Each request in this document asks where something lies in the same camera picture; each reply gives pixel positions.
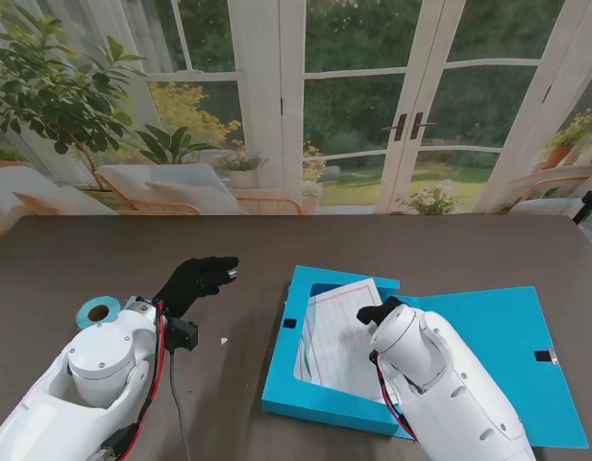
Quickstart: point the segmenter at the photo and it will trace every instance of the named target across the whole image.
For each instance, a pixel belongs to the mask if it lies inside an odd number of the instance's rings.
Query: blue tape roll
[[[98,322],[94,322],[88,318],[89,312],[94,307],[104,305],[108,308],[108,315],[104,317],[102,320]],[[95,324],[104,324],[107,322],[114,322],[116,317],[119,315],[121,311],[121,303],[118,301],[117,298],[113,298],[112,296],[99,296],[97,298],[93,298],[92,300],[88,300],[83,306],[79,309],[78,313],[76,314],[76,325],[78,328],[85,329]]]

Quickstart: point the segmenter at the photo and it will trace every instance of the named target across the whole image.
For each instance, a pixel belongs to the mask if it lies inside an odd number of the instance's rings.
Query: grass
[[[324,182],[321,206],[374,205],[380,197],[383,165],[343,168],[337,181]]]
[[[343,168],[337,181],[324,182],[321,205],[374,205],[380,197],[382,170],[381,165]],[[460,208],[468,210],[476,204],[491,172],[492,168],[456,166],[436,161],[420,162],[413,170],[409,195],[427,185],[450,180]]]

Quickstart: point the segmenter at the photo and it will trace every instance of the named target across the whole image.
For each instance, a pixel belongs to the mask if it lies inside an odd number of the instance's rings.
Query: blue folder
[[[318,423],[409,438],[383,403],[294,376],[308,298],[363,279],[370,277],[296,267],[262,394],[262,408]],[[411,297],[398,292],[397,280],[373,280],[382,300],[396,295],[414,307],[438,312],[453,325],[514,405],[533,446],[588,447],[561,367],[546,360],[553,341],[533,287]]]

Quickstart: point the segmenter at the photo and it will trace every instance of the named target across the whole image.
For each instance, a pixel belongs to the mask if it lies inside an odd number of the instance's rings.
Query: white cushion
[[[18,218],[32,214],[12,191],[22,193],[47,193],[58,191],[59,187],[27,166],[0,168],[0,233],[8,231]]]
[[[556,214],[573,218],[584,204],[582,199],[535,199],[517,204],[509,214]]]
[[[164,202],[193,205],[202,214],[245,214],[234,195],[214,186],[173,182],[147,182],[146,184],[161,195]]]
[[[13,194],[29,210],[39,215],[117,214],[85,192],[69,185],[43,194],[22,194],[17,190]]]
[[[147,182],[207,185],[230,194],[210,165],[104,165],[97,169],[128,200],[162,202]]]

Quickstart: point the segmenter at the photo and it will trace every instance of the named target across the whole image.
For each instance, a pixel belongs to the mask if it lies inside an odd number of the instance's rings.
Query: lined paper
[[[375,326],[363,325],[356,315],[361,307],[381,304],[372,279],[311,297],[294,375],[323,387],[380,400],[377,373],[368,358]]]

